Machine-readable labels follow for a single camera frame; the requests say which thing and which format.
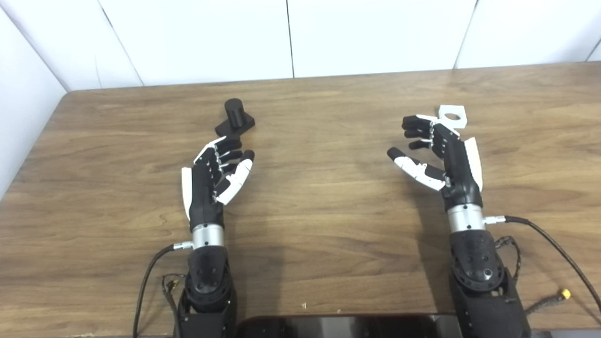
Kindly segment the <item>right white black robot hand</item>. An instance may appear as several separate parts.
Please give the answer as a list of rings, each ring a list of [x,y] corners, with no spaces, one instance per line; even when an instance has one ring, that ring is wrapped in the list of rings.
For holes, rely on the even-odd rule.
[[[482,166],[476,139],[463,140],[460,133],[440,118],[411,115],[403,118],[404,137],[412,139],[410,150],[427,148],[444,167],[436,168],[391,147],[387,155],[412,179],[439,191],[451,231],[485,230]]]

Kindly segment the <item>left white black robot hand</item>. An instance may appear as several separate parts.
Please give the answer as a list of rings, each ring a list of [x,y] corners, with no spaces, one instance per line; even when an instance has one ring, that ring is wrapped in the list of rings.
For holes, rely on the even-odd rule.
[[[224,245],[224,207],[238,195],[253,169],[255,154],[242,150],[237,135],[223,136],[207,143],[182,168],[182,199],[191,248]]]

